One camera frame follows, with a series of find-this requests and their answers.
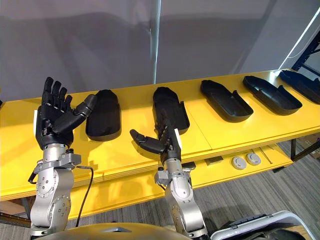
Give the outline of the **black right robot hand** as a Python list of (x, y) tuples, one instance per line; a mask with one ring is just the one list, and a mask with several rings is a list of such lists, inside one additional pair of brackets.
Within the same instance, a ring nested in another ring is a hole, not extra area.
[(159, 138), (144, 136), (135, 129), (129, 131), (133, 141), (147, 152), (160, 155), (160, 161), (163, 164), (168, 159), (177, 159), (182, 161), (182, 141), (179, 130), (173, 127), (167, 112), (162, 109), (160, 114)]

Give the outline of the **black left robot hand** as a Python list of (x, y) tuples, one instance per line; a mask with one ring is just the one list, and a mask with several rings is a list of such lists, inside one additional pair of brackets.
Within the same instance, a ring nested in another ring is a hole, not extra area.
[(37, 109), (35, 138), (41, 150), (49, 144), (70, 147), (74, 141), (73, 130), (93, 112), (97, 96), (88, 95), (76, 108), (71, 108), (73, 97), (60, 81), (47, 77)]

